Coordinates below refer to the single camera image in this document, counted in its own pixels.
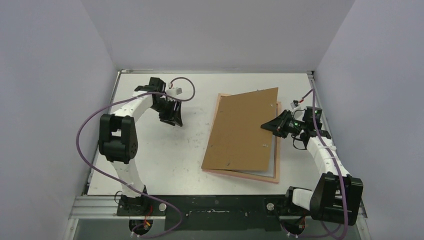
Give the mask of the white photo paper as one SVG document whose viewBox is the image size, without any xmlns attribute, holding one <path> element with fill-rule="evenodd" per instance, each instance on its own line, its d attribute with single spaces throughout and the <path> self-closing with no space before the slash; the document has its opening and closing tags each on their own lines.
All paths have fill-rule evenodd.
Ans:
<svg viewBox="0 0 424 240">
<path fill-rule="evenodd" d="M 275 155 L 276 155 L 276 142 L 277 138 L 274 136 L 272 138 L 272 145 L 270 149 L 270 159 L 268 161 L 268 169 L 266 171 L 259 171 L 259 170 L 237 170 L 240 173 L 246 173 L 246 174 L 252 174 L 262 177 L 274 177 L 275 172 Z"/>
</svg>

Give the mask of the brown frame backing board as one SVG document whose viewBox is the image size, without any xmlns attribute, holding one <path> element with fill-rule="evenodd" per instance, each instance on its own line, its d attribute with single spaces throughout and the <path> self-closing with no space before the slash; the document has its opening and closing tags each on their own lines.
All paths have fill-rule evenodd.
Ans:
<svg viewBox="0 0 424 240">
<path fill-rule="evenodd" d="M 273 134 L 261 126 L 277 116 L 278 88 L 222 96 L 201 168 L 267 171 Z"/>
</svg>

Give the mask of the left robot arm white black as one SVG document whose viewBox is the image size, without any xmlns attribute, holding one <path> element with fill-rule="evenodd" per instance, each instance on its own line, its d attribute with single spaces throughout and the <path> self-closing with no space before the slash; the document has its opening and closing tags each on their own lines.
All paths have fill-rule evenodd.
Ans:
<svg viewBox="0 0 424 240">
<path fill-rule="evenodd" d="M 112 114 L 103 114 L 99 120 L 98 148 L 101 155 L 114 167 L 121 181 L 122 195 L 119 206 L 123 210 L 144 215 L 151 206 L 146 185 L 142 182 L 135 157 L 139 149 L 136 122 L 148 109 L 158 113 L 160 122 L 183 125 L 182 102 L 175 98 L 182 94 L 180 87 L 151 77 L 147 85 L 134 89 L 131 100 Z"/>
</svg>

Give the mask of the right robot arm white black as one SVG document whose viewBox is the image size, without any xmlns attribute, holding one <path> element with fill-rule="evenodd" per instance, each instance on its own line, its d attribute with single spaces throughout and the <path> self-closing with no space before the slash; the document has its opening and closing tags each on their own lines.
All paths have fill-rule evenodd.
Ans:
<svg viewBox="0 0 424 240">
<path fill-rule="evenodd" d="M 314 220 L 353 226 L 358 218 L 364 185 L 343 166 L 330 133 L 322 129 L 322 113 L 321 108 L 308 106 L 298 120 L 294 111 L 284 110 L 260 127 L 276 137 L 292 136 L 295 141 L 301 141 L 319 173 L 313 190 L 288 188 L 282 201 L 284 211 L 294 215 L 304 209 Z"/>
</svg>

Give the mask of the aluminium rail front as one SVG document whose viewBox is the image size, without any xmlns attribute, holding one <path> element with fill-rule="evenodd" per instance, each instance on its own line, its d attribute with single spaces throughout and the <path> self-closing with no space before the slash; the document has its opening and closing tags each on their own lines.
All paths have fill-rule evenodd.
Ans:
<svg viewBox="0 0 424 240">
<path fill-rule="evenodd" d="M 211 200 L 211 207 L 201 206 L 200 201 L 189 200 L 195 208 L 204 209 L 207 212 L 224 212 L 236 204 L 221 203 L 220 200 Z M 118 199 L 112 195 L 84 195 L 77 196 L 74 199 L 73 206 L 69 215 L 70 219 L 142 219 L 144 215 L 129 215 L 127 213 L 118 213 L 121 207 Z"/>
</svg>

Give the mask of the light wooden picture frame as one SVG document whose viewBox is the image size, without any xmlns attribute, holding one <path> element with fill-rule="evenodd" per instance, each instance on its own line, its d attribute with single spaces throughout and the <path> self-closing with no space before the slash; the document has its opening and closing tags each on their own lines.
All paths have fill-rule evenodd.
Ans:
<svg viewBox="0 0 424 240">
<path fill-rule="evenodd" d="M 216 111 L 218 109 L 219 100 L 223 96 L 230 96 L 230 94 L 224 94 L 224 93 L 218 94 L 213 122 L 214 122 L 214 119 L 215 119 Z M 279 101 L 276 102 L 276 106 L 277 106 L 277 110 L 276 110 L 276 117 L 277 117 L 279 114 L 281 114 L 282 107 L 281 107 L 281 103 Z M 275 150 L 274 177 L 253 175 L 253 174 L 249 174 L 249 173 L 238 172 L 237 170 L 202 169 L 202 166 L 201 166 L 201 169 L 204 172 L 209 172 L 209 173 L 214 173 L 214 174 L 221 174 L 221 175 L 226 175 L 226 176 L 230 176 L 230 177 L 244 178 L 244 179 L 249 179 L 249 180 L 256 180 L 256 181 L 262 181 L 262 182 L 267 182 L 267 183 L 272 183 L 272 184 L 278 184 L 280 182 L 280 149 L 281 149 L 281 146 L 280 146 L 280 139 L 278 137 L 276 137 L 276 138 L 277 138 L 277 141 L 276 141 L 276 150 Z"/>
</svg>

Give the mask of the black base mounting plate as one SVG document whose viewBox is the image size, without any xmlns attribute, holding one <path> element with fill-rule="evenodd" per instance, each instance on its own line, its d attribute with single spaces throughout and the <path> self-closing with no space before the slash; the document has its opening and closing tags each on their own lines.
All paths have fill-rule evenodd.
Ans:
<svg viewBox="0 0 424 240">
<path fill-rule="evenodd" d="M 223 204 L 236 204 L 224 212 L 207 212 L 195 208 L 189 200 L 200 201 L 201 206 L 211 207 L 211 200 Z M 141 225 L 136 232 L 143 235 L 152 231 L 157 223 L 166 231 L 244 231 L 263 229 L 276 232 L 281 222 L 299 224 L 310 214 L 302 208 L 289 208 L 283 194 L 268 195 L 158 195 L 149 199 L 150 207 L 145 213 L 124 210 L 118 213 L 130 216 L 144 215 L 142 219 L 130 219 L 130 227 Z"/>
</svg>

